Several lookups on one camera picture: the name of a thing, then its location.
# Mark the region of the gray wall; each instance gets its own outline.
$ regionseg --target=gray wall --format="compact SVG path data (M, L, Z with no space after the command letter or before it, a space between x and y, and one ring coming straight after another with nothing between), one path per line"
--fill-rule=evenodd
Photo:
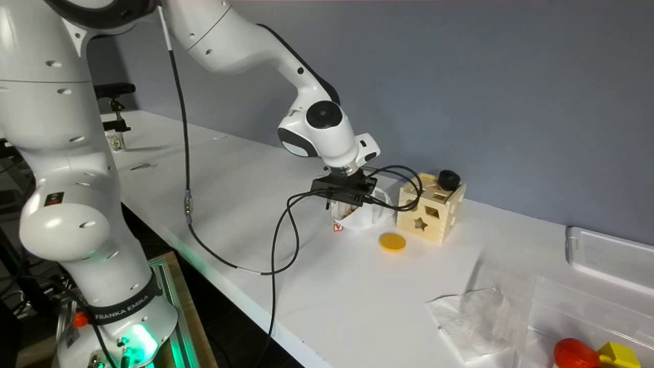
M457 170L470 198L654 243L654 1L237 1L337 89L381 164ZM140 109L180 117L154 19L119 37ZM181 63L190 118L276 143L267 68Z

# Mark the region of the white table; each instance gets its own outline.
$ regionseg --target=white table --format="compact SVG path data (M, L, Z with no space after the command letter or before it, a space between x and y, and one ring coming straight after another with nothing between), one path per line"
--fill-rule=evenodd
M128 151L116 153L123 202L259 328L267 330L270 278L230 270L191 241L184 212L181 125L149 113L124 115ZM194 222L218 256L251 270L270 267L270 240L284 200L323 174L317 160L191 127ZM298 261L278 276L273 340L302 366L455 368L424 302L462 292L480 252L519 274L539 274L645 310L644 294L579 276L563 261L563 227L465 200L460 225L441 247L411 240L405 253L383 253L372 231L333 232L324 200L294 210L302 236ZM278 264L291 253L289 225Z

